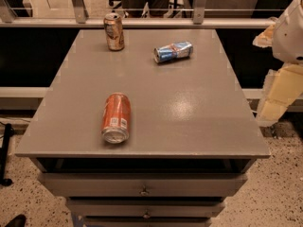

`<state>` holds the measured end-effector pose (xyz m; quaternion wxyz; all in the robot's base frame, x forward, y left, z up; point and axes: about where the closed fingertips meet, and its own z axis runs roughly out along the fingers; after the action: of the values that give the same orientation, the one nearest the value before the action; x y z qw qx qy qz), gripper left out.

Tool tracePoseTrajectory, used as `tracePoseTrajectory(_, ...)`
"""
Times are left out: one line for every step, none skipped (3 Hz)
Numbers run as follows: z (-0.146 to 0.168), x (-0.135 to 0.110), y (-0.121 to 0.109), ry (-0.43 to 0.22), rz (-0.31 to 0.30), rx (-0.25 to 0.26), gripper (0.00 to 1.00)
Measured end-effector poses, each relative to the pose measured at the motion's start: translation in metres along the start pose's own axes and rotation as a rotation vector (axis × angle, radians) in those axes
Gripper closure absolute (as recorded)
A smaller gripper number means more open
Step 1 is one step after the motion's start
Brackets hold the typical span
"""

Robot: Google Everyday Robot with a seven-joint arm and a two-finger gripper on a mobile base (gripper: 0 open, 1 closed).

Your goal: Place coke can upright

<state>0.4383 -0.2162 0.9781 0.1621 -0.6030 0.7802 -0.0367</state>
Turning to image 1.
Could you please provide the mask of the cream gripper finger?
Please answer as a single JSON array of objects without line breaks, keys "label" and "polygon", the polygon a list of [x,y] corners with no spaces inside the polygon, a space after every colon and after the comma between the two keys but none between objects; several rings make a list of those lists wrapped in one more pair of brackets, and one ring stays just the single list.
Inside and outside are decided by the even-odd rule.
[{"label": "cream gripper finger", "polygon": [[256,120],[260,127],[274,125],[291,104],[303,94],[303,66],[284,63],[265,77]]},{"label": "cream gripper finger", "polygon": [[270,25],[255,37],[253,45],[257,47],[271,47],[275,26]]}]

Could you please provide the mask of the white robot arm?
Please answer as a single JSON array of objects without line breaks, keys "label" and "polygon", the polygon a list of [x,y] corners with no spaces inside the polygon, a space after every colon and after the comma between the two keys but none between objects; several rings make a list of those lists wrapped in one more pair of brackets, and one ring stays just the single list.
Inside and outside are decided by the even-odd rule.
[{"label": "white robot arm", "polygon": [[258,102],[256,120],[270,127],[303,94],[303,0],[293,0],[253,45],[272,47],[273,57],[283,62],[277,71],[268,71]]}]

